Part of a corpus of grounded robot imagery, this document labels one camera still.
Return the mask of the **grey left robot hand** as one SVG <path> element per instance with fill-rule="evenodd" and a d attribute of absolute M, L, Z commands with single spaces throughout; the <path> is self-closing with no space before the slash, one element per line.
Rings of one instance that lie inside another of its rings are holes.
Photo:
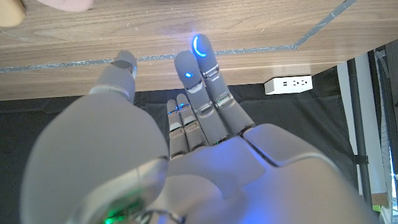
<path fill-rule="evenodd" d="M 22 180 L 22 223 L 377 223 L 324 153 L 253 122 L 207 36 L 174 64 L 185 94 L 167 103 L 168 139 L 133 104 L 128 51 L 41 132 Z"/>

